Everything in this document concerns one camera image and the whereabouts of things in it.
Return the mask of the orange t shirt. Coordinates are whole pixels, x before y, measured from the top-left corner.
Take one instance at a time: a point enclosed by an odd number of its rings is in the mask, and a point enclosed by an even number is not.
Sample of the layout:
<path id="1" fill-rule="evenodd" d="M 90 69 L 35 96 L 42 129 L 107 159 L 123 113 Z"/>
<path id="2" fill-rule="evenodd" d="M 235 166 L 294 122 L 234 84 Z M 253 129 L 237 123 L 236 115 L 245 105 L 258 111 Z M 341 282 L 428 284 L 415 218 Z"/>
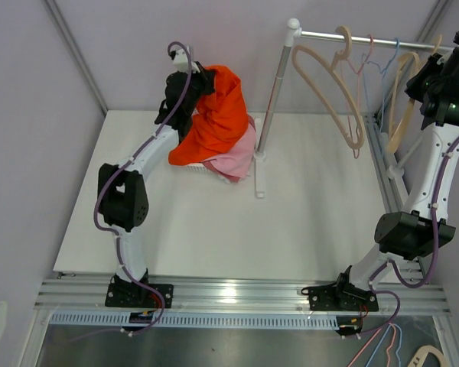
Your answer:
<path id="1" fill-rule="evenodd" d="M 214 92 L 197 102 L 187 136 L 168 155 L 171 165 L 201 163 L 225 154 L 247 131 L 249 119 L 240 78 L 223 65 L 207 69 L 215 73 Z"/>

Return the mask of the beige plastic hanger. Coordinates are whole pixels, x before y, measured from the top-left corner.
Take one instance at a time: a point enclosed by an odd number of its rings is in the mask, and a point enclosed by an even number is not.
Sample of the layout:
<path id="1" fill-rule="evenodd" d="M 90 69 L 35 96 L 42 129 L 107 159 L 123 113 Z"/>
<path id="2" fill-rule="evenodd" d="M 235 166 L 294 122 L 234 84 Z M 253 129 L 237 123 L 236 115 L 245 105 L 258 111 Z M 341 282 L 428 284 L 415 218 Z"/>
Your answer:
<path id="1" fill-rule="evenodd" d="M 351 54 L 352 35 L 350 29 L 344 25 L 338 26 L 335 32 L 337 36 L 342 37 L 343 46 L 334 53 L 331 60 L 327 60 L 325 56 L 312 47 L 297 45 L 291 52 L 291 62 L 295 71 L 311 88 L 311 91 L 331 117 L 347 146 L 353 151 L 359 151 L 365 142 L 365 124 L 356 97 L 337 70 L 339 64 L 342 61 L 347 61 Z M 324 76 L 318 78 L 311 76 L 300 62 L 302 57 L 308 57 L 314 61 L 320 67 L 319 70 L 324 72 Z M 346 122 L 343 122 L 339 116 L 334 102 L 329 98 L 327 87 L 322 86 L 320 81 L 331 82 L 330 89 L 338 92 L 339 96 L 344 99 Z"/>

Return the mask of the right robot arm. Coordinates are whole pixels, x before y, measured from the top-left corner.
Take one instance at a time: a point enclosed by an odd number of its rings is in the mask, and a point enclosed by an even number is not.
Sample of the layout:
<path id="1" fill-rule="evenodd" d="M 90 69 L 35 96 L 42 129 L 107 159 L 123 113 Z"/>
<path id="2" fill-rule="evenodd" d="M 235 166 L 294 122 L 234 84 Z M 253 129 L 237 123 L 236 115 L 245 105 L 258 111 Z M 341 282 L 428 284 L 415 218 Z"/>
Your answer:
<path id="1" fill-rule="evenodd" d="M 431 280 L 440 247 L 454 238 L 448 198 L 459 160 L 459 45 L 445 55 L 432 54 L 406 83 L 405 92 L 421 104 L 419 168 L 402 209 L 379 219 L 373 248 L 338 280 L 333 300 L 341 309 L 374 300 L 375 285 L 389 271 L 398 273 L 400 260 L 431 258 L 419 282 L 398 278 L 410 289 L 422 287 Z"/>

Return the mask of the dark pink t shirt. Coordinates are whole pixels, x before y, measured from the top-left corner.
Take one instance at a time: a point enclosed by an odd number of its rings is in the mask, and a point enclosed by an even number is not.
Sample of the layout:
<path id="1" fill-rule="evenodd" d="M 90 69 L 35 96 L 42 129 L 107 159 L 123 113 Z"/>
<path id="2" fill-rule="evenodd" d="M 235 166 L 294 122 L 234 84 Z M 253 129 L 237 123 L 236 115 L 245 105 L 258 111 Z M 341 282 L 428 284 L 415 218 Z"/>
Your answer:
<path id="1" fill-rule="evenodd" d="M 242 164 L 240 161 L 233 159 L 212 159 L 202 162 L 202 165 L 227 179 L 230 183 L 239 183 L 247 177 L 249 164 Z"/>

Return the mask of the light pink tank top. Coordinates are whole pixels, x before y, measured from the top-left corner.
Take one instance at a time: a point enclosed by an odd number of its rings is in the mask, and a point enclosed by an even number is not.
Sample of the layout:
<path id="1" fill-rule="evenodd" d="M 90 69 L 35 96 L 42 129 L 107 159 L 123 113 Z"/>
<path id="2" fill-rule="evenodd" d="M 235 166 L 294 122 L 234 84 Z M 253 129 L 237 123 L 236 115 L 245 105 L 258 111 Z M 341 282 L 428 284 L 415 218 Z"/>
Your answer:
<path id="1" fill-rule="evenodd" d="M 254 149 L 256 145 L 256 124 L 254 119 L 248 116 L 248 127 L 244 135 L 235 143 L 235 145 L 226 153 L 217 154 L 208 160 L 212 159 L 233 159 L 240 161 L 242 164 L 252 163 Z"/>

